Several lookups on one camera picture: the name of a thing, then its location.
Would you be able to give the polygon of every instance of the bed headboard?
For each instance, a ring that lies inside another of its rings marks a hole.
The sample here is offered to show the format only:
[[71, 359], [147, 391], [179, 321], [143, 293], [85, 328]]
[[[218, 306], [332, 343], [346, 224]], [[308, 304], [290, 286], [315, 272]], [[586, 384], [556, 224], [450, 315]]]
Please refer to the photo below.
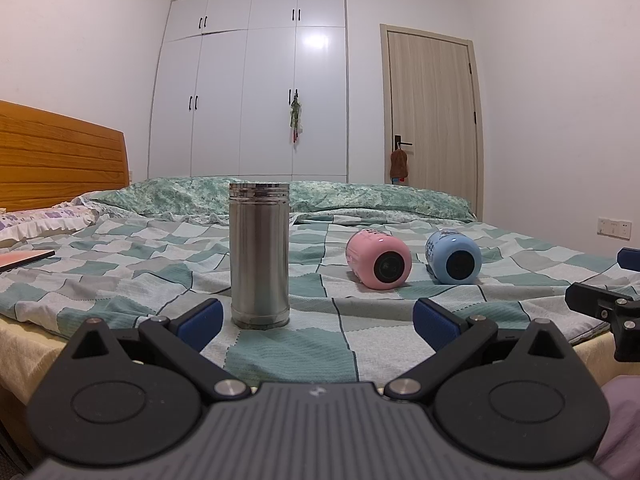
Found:
[[121, 132], [0, 101], [0, 207], [50, 207], [128, 185]]

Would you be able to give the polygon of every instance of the white wall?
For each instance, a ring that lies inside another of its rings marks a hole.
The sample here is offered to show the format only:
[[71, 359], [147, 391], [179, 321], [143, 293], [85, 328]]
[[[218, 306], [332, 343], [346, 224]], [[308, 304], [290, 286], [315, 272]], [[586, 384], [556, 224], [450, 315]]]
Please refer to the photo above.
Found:
[[123, 131], [146, 178], [170, 0], [0, 0], [0, 99]]
[[350, 181], [384, 182], [380, 23], [469, 39], [466, 0], [347, 0]]
[[[640, 246], [640, 0], [469, 0], [487, 222], [581, 251]], [[634, 222], [631, 242], [598, 216]]]

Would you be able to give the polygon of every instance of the silver screw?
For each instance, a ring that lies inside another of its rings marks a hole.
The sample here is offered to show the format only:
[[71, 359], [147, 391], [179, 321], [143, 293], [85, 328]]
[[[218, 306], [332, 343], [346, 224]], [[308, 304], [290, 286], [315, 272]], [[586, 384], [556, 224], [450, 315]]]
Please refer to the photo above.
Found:
[[422, 387], [415, 379], [396, 379], [391, 381], [388, 386], [396, 395], [413, 395], [418, 393]]
[[246, 391], [246, 384], [238, 379], [224, 379], [219, 381], [213, 387], [215, 392], [225, 397], [237, 397], [244, 394]]

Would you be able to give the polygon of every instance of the blue bottle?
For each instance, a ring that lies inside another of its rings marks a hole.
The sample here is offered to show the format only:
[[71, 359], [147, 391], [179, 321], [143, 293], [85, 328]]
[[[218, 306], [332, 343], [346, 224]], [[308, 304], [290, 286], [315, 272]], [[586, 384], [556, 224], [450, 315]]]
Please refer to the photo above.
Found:
[[470, 285], [482, 267], [478, 244], [452, 229], [436, 231], [429, 237], [426, 256], [430, 273], [445, 285]]

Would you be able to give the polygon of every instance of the wardrobe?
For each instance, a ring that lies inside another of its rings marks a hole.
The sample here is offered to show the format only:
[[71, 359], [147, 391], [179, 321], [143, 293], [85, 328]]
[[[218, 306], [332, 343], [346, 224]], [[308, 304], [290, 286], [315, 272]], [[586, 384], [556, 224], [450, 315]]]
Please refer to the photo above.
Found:
[[347, 181], [345, 0], [172, 2], [149, 177], [206, 175]]

